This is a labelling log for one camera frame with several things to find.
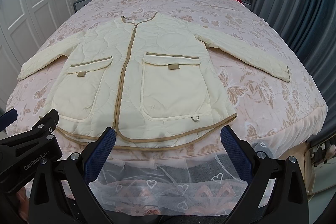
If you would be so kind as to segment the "grey nightstand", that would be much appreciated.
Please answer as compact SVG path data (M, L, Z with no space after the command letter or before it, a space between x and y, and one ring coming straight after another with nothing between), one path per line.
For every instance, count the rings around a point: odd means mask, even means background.
M74 11L77 12L92 0L78 0L73 3Z

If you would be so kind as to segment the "white lace bed skirt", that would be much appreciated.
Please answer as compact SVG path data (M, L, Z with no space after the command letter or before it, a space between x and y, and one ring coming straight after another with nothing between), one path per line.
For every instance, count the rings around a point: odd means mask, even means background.
M100 205L136 217L228 215L247 183L224 151L167 160L108 160L90 183Z

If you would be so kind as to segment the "cream quilted jacket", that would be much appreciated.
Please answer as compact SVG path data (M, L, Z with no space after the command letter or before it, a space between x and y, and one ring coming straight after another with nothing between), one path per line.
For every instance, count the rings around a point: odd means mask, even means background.
M111 127L121 148L175 149L237 116L209 48L290 81L288 66L264 51L159 12L144 21L121 17L68 36L27 60L18 79L65 56L43 108L58 111L63 135L91 142Z

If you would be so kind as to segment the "grey blue curtain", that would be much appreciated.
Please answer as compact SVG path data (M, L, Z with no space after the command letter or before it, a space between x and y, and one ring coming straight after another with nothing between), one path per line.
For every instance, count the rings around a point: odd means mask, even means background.
M284 39L313 76L335 126L335 0L251 0L252 11Z

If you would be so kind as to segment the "white wardrobe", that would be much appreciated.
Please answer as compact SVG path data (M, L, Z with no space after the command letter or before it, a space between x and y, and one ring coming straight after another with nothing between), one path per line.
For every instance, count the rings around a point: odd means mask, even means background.
M1 110L21 66L74 14L75 0L1 0Z

